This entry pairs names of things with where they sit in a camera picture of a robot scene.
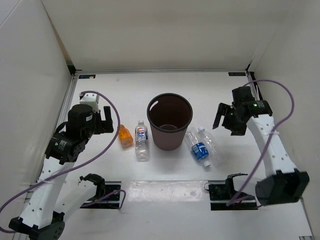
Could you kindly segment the orange juice bottle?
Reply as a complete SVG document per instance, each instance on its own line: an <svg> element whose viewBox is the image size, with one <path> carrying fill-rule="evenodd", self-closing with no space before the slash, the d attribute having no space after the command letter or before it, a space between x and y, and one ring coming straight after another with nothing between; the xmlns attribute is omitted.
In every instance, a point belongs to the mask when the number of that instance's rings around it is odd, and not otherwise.
<svg viewBox="0 0 320 240"><path fill-rule="evenodd" d="M128 148L133 144L133 137L130 131L123 124L119 127L118 139L120 140L120 144L123 148Z"/></svg>

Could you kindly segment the clear unlabeled plastic bottle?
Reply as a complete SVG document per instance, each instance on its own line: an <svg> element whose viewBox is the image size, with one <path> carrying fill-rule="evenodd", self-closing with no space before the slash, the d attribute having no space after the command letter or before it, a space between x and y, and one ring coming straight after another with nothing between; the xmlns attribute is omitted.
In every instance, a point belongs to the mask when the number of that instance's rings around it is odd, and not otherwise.
<svg viewBox="0 0 320 240"><path fill-rule="evenodd" d="M223 154L214 136L202 126L198 127L197 130L200 138L203 140L209 151L209 156L213 165L216 168L221 167L223 164Z"/></svg>

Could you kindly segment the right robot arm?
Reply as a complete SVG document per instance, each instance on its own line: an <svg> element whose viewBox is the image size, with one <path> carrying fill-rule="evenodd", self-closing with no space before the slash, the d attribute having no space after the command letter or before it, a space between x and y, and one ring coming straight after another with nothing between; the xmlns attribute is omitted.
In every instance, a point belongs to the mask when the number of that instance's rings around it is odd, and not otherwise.
<svg viewBox="0 0 320 240"><path fill-rule="evenodd" d="M269 103L256 100L249 86L233 89L232 98L230 105L219 104L212 127L222 125L233 136L243 136L249 130L260 157L245 180L239 174L230 176L231 182L224 188L230 199L227 204L239 202L242 194L254 196L262 206L298 202L310 177L298 170L285 150Z"/></svg>

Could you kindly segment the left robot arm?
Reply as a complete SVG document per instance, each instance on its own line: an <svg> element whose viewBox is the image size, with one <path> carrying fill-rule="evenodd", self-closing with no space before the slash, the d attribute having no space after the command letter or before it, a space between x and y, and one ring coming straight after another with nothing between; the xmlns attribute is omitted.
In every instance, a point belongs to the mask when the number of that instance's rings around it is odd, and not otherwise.
<svg viewBox="0 0 320 240"><path fill-rule="evenodd" d="M76 104L68 112L51 137L45 151L43 167L37 182L24 190L33 191L22 213L10 220L11 233L27 235L31 240L57 240L67 219L105 195L105 179L89 173L66 197L58 200L68 173L76 169L75 162L93 135L113 133L111 108L104 106L105 119L96 103Z"/></svg>

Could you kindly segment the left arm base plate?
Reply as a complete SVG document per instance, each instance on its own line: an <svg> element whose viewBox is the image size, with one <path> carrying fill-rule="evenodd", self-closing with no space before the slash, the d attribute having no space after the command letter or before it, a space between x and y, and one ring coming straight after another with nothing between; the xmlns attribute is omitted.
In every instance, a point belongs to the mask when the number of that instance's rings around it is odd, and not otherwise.
<svg viewBox="0 0 320 240"><path fill-rule="evenodd" d="M98 209L98 210L120 210L123 205L124 193L121 181L106 181L104 184L104 195L109 195L99 202L98 198L92 197L87 200L80 208L81 209Z"/></svg>

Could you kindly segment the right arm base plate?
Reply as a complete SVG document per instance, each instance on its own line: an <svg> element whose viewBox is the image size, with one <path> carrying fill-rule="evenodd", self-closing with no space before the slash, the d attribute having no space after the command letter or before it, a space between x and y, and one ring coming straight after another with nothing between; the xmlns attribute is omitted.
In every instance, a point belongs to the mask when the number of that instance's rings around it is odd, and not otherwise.
<svg viewBox="0 0 320 240"><path fill-rule="evenodd" d="M258 209L255 197L246 193L241 193L237 197L240 200L227 206L235 193L227 191L227 185L224 181L208 181L203 185L203 189L209 193L211 211L250 211Z"/></svg>

